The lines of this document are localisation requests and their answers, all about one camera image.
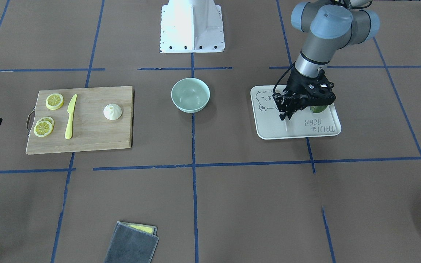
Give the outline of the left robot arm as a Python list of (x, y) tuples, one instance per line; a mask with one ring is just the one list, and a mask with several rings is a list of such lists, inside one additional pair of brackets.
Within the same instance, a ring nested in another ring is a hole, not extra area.
[(326, 108), (336, 100), (326, 67), (337, 50), (364, 43), (378, 33), (380, 18), (368, 10), (370, 5), (368, 0), (318, 0), (294, 7), (291, 24), (308, 35), (297, 60), (286, 70), (285, 89), (273, 90), (282, 121), (307, 107)]

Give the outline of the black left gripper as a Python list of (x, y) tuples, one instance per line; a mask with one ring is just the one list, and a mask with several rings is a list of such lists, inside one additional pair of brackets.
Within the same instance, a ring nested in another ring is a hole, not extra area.
[[(286, 87), (277, 92), (280, 81), (290, 73)], [(306, 77), (295, 68), (287, 69), (272, 90), (272, 97), (276, 108), (280, 112), (279, 118), (284, 121), (291, 119), (294, 113), (307, 107), (329, 106), (336, 100), (333, 92), (334, 84), (326, 76), (324, 69), (315, 71), (315, 77)]]

